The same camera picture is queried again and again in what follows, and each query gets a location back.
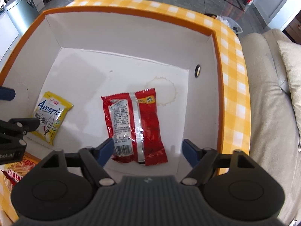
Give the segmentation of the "red Mimi fries bag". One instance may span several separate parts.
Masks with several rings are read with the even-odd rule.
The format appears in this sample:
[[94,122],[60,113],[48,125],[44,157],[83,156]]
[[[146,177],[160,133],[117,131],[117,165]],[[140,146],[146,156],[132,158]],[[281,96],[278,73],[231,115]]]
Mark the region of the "red Mimi fries bag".
[[7,188],[12,190],[12,188],[19,183],[20,180],[35,167],[35,165],[36,163],[27,159],[6,164],[4,168],[1,169],[1,172],[4,175],[4,183]]

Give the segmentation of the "yellow Americ snack bag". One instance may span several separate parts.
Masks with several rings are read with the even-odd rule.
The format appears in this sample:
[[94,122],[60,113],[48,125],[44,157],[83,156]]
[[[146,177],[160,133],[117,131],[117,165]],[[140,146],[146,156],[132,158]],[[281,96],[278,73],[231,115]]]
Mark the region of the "yellow Americ snack bag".
[[39,119],[39,127],[27,136],[41,144],[54,145],[54,139],[65,119],[67,112],[74,105],[50,91],[44,93],[43,97],[37,102],[33,111],[33,117]]

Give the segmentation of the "large red snack bag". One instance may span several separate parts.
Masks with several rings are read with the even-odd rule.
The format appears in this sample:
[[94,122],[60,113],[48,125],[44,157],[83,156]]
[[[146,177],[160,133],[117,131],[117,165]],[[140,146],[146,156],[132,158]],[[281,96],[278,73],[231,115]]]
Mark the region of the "large red snack bag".
[[162,143],[154,88],[102,96],[112,159],[153,166],[168,162]]

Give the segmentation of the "white tv cabinet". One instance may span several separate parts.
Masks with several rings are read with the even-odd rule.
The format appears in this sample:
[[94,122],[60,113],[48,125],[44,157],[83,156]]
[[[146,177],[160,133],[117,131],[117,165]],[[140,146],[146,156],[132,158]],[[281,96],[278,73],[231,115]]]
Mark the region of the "white tv cabinet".
[[12,23],[6,12],[1,15],[1,67],[7,61],[16,43],[20,39],[20,34]]

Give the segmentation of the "yellow checkered tablecloth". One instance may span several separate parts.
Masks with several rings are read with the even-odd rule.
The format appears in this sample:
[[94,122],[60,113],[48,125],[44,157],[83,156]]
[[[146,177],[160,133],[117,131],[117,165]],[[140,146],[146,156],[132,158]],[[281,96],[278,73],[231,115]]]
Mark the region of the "yellow checkered tablecloth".
[[[67,7],[113,7],[138,9],[187,19],[200,14],[172,5],[146,0],[76,0]],[[236,148],[249,151],[251,135],[249,83],[238,37],[222,22],[206,15],[204,25],[217,33],[217,45],[223,80],[223,136],[219,151],[229,153]]]

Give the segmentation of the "beige sofa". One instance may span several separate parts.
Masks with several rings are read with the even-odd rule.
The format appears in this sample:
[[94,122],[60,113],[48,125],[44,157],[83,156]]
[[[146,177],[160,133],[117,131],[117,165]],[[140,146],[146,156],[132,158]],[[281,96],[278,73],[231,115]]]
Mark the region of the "beige sofa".
[[278,219],[300,223],[299,131],[278,41],[290,42],[280,30],[242,38],[251,98],[250,156],[285,192]]

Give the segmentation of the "silver pedal trash bin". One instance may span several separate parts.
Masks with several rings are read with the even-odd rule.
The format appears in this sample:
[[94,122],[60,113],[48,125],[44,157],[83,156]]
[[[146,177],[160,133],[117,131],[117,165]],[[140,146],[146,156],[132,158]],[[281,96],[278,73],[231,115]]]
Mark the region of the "silver pedal trash bin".
[[20,35],[26,33],[39,16],[33,0],[9,0],[4,10]]

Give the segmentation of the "black bin with bag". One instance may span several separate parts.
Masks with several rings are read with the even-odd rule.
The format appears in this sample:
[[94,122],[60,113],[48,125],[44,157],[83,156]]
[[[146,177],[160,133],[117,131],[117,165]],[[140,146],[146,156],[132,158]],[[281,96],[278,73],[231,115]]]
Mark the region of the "black bin with bag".
[[233,20],[230,17],[226,17],[226,16],[219,16],[219,15],[215,15],[215,14],[211,14],[211,13],[205,13],[206,16],[209,16],[211,18],[217,19],[220,22],[222,22],[223,24],[225,24],[226,26],[228,26],[229,28],[232,29],[232,31],[239,36],[239,34],[241,34],[243,32],[243,29],[240,27],[240,25]]

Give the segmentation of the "white cushion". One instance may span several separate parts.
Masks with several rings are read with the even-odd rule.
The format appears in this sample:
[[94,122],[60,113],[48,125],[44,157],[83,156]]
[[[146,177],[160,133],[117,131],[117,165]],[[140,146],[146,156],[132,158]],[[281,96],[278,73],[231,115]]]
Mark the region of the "white cushion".
[[286,69],[291,101],[299,131],[298,151],[300,152],[300,44],[282,40],[278,40],[277,44]]

